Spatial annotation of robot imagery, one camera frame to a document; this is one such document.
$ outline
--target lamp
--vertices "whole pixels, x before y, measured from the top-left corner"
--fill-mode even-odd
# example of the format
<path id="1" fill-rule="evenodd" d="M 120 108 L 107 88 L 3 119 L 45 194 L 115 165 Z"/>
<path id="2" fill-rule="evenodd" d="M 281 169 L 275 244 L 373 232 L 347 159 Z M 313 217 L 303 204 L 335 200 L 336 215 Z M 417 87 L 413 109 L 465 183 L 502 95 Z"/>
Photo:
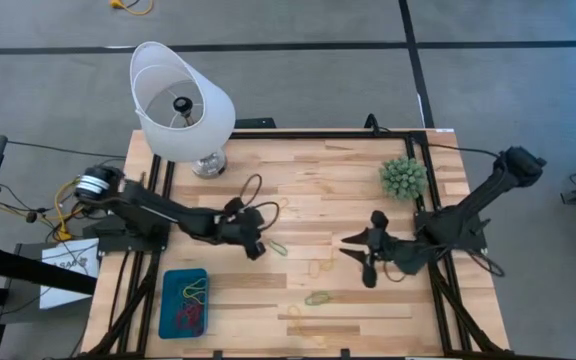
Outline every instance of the lamp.
<path id="1" fill-rule="evenodd" d="M 180 83 L 196 86 L 200 102 L 193 101 L 190 94 L 178 96 L 170 90 Z M 130 84 L 135 112 L 153 153 L 169 161 L 192 161 L 193 172 L 202 178 L 219 176 L 225 170 L 227 160 L 221 147 L 235 127 L 235 107 L 223 90 L 157 42 L 145 42 L 135 49 Z M 173 96 L 172 120 L 157 117 L 150 109 L 153 100 L 166 92 Z M 199 106 L 203 106 L 201 116 L 193 116 L 193 107 Z M 175 122 L 181 126 L 174 127 Z"/>

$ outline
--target lamp base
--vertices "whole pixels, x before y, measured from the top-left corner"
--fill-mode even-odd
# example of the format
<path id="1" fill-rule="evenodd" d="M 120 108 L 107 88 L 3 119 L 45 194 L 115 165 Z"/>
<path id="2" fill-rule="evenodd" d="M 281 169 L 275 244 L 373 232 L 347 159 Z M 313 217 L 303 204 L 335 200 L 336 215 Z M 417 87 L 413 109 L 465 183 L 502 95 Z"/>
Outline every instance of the lamp base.
<path id="1" fill-rule="evenodd" d="M 202 179 L 214 179 L 226 171 L 228 159 L 223 150 L 219 149 L 203 159 L 192 163 L 192 172 Z"/>

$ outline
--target small potted plant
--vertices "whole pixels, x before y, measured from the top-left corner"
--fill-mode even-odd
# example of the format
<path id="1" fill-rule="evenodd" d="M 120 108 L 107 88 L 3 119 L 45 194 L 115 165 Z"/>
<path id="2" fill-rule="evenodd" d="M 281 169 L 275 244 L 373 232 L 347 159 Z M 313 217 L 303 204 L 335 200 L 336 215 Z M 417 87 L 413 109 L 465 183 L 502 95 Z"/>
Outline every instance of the small potted plant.
<path id="1" fill-rule="evenodd" d="M 416 199 L 426 189 L 426 167 L 405 156 L 383 163 L 379 169 L 384 192 L 399 200 Z"/>

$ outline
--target blue tray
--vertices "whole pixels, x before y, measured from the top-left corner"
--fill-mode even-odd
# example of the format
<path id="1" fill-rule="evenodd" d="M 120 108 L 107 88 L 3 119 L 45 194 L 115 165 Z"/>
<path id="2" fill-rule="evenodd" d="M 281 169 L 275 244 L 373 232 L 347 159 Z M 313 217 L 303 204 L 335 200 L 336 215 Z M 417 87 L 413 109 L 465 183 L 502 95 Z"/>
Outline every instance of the blue tray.
<path id="1" fill-rule="evenodd" d="M 195 299 L 184 297 L 184 288 L 195 283 L 199 287 L 205 285 L 205 293 L 197 293 L 197 290 L 189 289 L 187 294 L 195 295 Z M 207 324 L 208 273 L 206 270 L 166 271 L 161 296 L 159 337 L 162 339 L 198 337 L 206 332 Z"/>

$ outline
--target black metal frame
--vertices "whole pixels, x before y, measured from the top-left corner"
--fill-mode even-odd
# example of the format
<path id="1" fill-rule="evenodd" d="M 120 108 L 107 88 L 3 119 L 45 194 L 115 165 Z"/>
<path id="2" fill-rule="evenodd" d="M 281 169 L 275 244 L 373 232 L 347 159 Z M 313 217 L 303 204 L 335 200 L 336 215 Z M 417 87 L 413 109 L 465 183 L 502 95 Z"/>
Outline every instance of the black metal frame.
<path id="1" fill-rule="evenodd" d="M 405 143 L 406 154 L 409 157 L 416 157 L 415 145 L 418 145 L 420 147 L 421 158 L 429 170 L 427 172 L 427 176 L 428 176 L 428 183 L 429 183 L 430 198 L 432 201 L 432 208 L 434 211 L 441 209 L 441 201 L 440 201 L 440 197 L 439 197 L 439 191 L 437 188 L 436 178 L 434 175 L 434 168 L 432 165 L 430 148 L 427 145 L 428 144 L 428 138 L 427 138 L 426 131 L 424 131 L 424 130 L 410 130 L 410 131 L 383 132 L 383 131 L 380 131 L 379 128 L 376 127 L 374 123 L 370 122 L 370 118 L 369 118 L 369 121 L 366 122 L 365 127 L 367 127 L 367 128 L 371 127 L 372 129 L 357 130 L 357 131 L 335 131 L 335 130 L 332 130 L 332 131 L 270 131 L 270 132 L 241 132 L 241 131 L 238 131 L 238 132 L 235 132 L 232 134 L 231 140 L 241 140 L 241 139 L 245 139 L 245 140 L 255 140 L 255 139 L 401 139 Z M 157 164 L 157 166 L 155 166 L 155 164 L 157 162 L 158 162 L 158 160 L 155 157 L 155 159 L 153 160 L 153 168 L 151 169 L 151 181 L 154 181 L 155 183 L 156 183 L 156 176 L 157 176 L 157 173 L 159 170 L 158 164 Z M 165 197 L 170 196 L 170 192 L 171 192 L 171 188 L 172 188 L 173 172 L 174 172 L 174 164 L 169 162 L 168 166 L 166 168 L 166 177 L 164 180 L 164 187 L 163 187 L 163 196 L 165 196 Z M 416 206 L 417 206 L 417 211 L 419 211 L 419 212 L 427 211 L 423 198 L 418 198 L 416 200 Z M 151 261 L 154 261 L 156 263 L 157 267 L 159 266 L 159 258 L 160 258 L 159 253 L 154 253 L 152 258 L 151 258 Z M 452 256 L 450 255 L 450 253 L 444 254 L 443 263 L 444 263 L 446 274 L 447 274 L 447 286 L 448 286 L 448 290 L 444 289 L 444 291 L 450 291 L 450 293 L 454 296 L 453 299 L 456 299 L 457 304 L 461 306 L 461 296 L 460 296 L 459 284 L 457 281 L 457 275 L 456 275 L 456 271 L 455 271 L 454 262 L 452 260 Z M 538 357 L 526 357 L 526 356 L 514 355 L 510 351 L 492 352 L 493 351 L 492 348 L 484 349 L 484 351 L 487 351 L 487 352 L 473 352 L 472 346 L 470 344 L 470 335 L 471 334 L 469 333 L 468 328 L 465 326 L 464 321 L 462 321 L 462 319 L 460 319 L 459 317 L 456 317 L 456 318 L 457 318 L 457 326 L 458 326 L 458 330 L 459 330 L 459 342 L 461 345 L 461 349 L 455 350 L 452 346 L 452 339 L 450 337 L 450 332 L 448 330 L 448 318 L 446 315 L 446 309 L 444 307 L 442 289 L 440 289 L 440 287 L 438 287 L 436 285 L 436 283 L 433 281 L 433 277 L 435 277 L 435 280 L 436 280 L 437 278 L 443 279 L 443 276 L 441 275 L 439 268 L 438 268 L 436 263 L 431 263 L 428 266 L 429 266 L 429 276 L 431 277 L 431 289 L 432 289 L 436 318 L 437 318 L 438 332 L 439 332 L 439 337 L 441 340 L 441 346 L 442 346 L 442 351 L 444 353 L 444 356 L 446 356 L 446 357 L 458 356 L 458 357 L 468 358 L 468 359 L 479 359 L 479 358 L 481 358 L 481 359 L 484 359 L 484 358 L 490 358 L 490 359 L 498 359 L 498 358 L 503 358 L 503 359 L 538 359 Z M 129 285 L 129 288 L 132 288 L 133 286 L 136 288 L 138 279 L 140 277 L 140 273 L 141 273 L 141 262 L 139 263 L 139 266 L 133 266 L 133 271 L 131 273 L 131 283 Z M 136 352 L 129 352 L 129 353 L 126 352 L 126 344 L 127 344 L 127 335 L 126 335 L 126 340 L 124 340 L 123 342 L 120 342 L 120 348 L 118 349 L 118 351 L 119 351 L 118 354 L 115 354 L 112 356 L 123 356 L 123 355 L 130 354 L 130 356 L 144 358 L 145 350 L 146 350 L 146 343 L 147 343 L 148 335 L 149 335 L 148 332 L 150 329 L 149 325 L 150 325 L 150 318 L 151 318 L 151 314 L 152 314 L 151 308 L 152 308 L 152 303 L 154 301 L 155 287 L 156 287 L 156 283 L 153 283 L 152 288 L 149 289 L 149 292 L 146 295 L 145 307 L 144 307 L 145 311 L 142 313 L 142 317 L 141 317 L 141 321 L 140 321 L 139 337 L 138 337 L 138 344 L 137 344 Z M 352 359 L 353 358 L 348 349 L 343 349 L 342 354 L 343 355 L 340 355 L 341 358 L 344 358 L 344 359 Z M 109 359 L 109 357 L 107 357 L 107 356 L 110 356 L 110 355 L 106 355 L 106 357 L 101 357 L 101 358 Z M 220 352 L 216 351 L 215 356 L 213 358 L 220 358 L 221 359 L 221 358 L 223 358 L 223 355 Z M 378 357 L 378 358 L 379 359 L 401 359 L 402 357 Z M 184 358 L 184 359 L 205 360 L 207 358 Z M 333 359 L 333 358 L 332 357 L 317 357 L 317 358 L 308 358 L 308 359 Z"/>

